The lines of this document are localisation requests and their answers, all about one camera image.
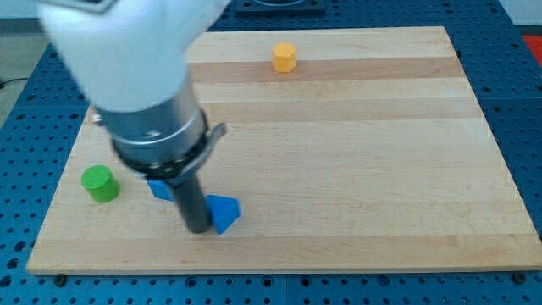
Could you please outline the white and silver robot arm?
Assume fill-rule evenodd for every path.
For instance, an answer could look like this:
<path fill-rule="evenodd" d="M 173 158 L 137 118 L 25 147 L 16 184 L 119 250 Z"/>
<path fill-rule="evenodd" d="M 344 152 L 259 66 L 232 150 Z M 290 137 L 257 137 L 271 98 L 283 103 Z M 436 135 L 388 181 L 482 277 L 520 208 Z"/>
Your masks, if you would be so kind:
<path fill-rule="evenodd" d="M 40 1 L 41 26 L 129 168 L 164 182 L 191 232 L 212 215 L 197 171 L 225 124 L 210 127 L 193 90 L 189 46 L 228 0 Z"/>

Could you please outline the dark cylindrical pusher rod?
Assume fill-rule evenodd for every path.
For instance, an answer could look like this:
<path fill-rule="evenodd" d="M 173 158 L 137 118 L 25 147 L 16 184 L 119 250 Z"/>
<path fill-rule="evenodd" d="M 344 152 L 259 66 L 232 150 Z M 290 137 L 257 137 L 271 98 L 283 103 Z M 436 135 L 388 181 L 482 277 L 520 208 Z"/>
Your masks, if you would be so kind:
<path fill-rule="evenodd" d="M 168 188 L 188 231 L 197 234 L 207 231 L 212 216 L 197 176 L 168 180 Z"/>

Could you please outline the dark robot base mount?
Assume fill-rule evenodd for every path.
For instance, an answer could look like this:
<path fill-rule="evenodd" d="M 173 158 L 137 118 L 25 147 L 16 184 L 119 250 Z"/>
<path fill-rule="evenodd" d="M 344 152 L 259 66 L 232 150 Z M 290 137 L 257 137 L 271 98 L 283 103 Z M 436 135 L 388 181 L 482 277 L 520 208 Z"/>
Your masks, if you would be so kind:
<path fill-rule="evenodd" d="M 310 14 L 323 13 L 327 0 L 234 0 L 237 14 Z"/>

